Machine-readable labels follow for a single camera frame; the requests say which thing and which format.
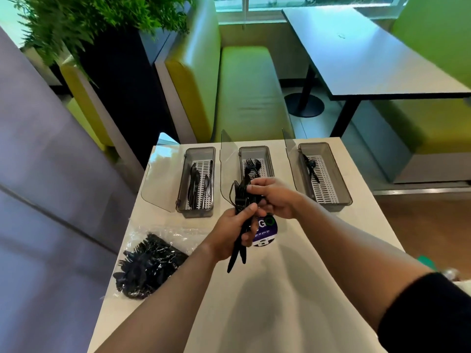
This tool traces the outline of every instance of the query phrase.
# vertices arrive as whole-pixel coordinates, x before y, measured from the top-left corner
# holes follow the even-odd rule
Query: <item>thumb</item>
[[[262,196],[267,196],[268,186],[256,186],[254,184],[247,185],[247,192],[251,194],[261,194]]]
[[[246,207],[242,212],[240,212],[238,215],[236,215],[237,222],[239,225],[244,224],[244,222],[251,218],[257,211],[258,206],[256,203],[250,204],[250,206]]]

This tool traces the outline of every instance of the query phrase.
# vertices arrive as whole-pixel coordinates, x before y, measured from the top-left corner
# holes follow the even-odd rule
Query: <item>gray plastic container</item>
[[[352,198],[345,185],[330,146],[326,142],[300,143],[298,146],[299,166],[306,195],[330,212],[339,212],[352,204]],[[315,173],[320,184],[309,174],[303,154],[316,161]]]
[[[183,162],[183,172],[180,180],[180,189],[177,199],[177,211],[185,218],[203,218],[212,216],[214,209],[214,160],[216,149],[214,147],[199,147],[187,149],[185,161]],[[191,166],[196,162],[196,167],[200,171],[200,182],[197,193],[197,209],[189,209],[188,187],[190,185]],[[202,203],[204,194],[204,178],[209,176],[209,193],[206,194],[204,204]]]
[[[259,170],[260,177],[274,177],[271,163],[270,150],[267,146],[247,146],[239,148],[240,177],[244,179],[245,160],[257,159],[262,163]]]

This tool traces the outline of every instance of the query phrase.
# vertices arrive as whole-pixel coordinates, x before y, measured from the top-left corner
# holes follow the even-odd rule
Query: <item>white perforated liner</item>
[[[262,167],[259,169],[259,175],[260,177],[268,177],[267,175],[267,167],[265,166],[265,159],[251,159],[254,163],[255,163],[255,160],[258,160],[260,161],[260,163],[262,164]],[[247,163],[247,160],[242,160],[242,166],[244,167],[244,170],[245,170],[245,164]],[[250,178],[251,179],[254,179],[256,176],[255,176],[255,171],[251,171],[250,174],[249,174]]]
[[[311,176],[312,189],[314,190],[315,201],[317,203],[338,203],[337,194],[333,189],[332,181],[327,172],[326,164],[321,155],[310,155],[308,159],[315,160],[314,172],[319,178],[319,182]]]
[[[211,207],[211,177],[209,175],[209,164],[211,160],[201,160],[201,161],[193,161],[191,165],[193,166],[194,163],[196,163],[196,169],[200,171],[200,183],[198,184],[198,194],[197,194],[197,200],[198,200],[198,205],[196,208],[193,209],[202,209],[201,208],[201,202],[203,200],[203,190],[204,190],[204,178],[205,175],[208,175],[209,177],[209,191],[206,193],[206,197],[204,198],[204,205],[203,209],[209,209]],[[185,209],[191,209],[189,204],[188,204],[188,199],[186,199],[186,206]]]

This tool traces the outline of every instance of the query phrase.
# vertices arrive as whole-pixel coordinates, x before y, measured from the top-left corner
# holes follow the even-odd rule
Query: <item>clear plastic bag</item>
[[[113,271],[113,296],[144,299],[154,293],[188,258],[208,231],[138,227],[127,237]]]

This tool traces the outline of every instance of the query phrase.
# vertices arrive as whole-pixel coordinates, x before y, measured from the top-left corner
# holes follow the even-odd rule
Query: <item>person's right hand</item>
[[[259,207],[267,213],[273,213],[281,218],[296,217],[296,205],[303,200],[303,195],[293,191],[279,179],[274,177],[255,178],[247,186],[247,192],[265,196]]]

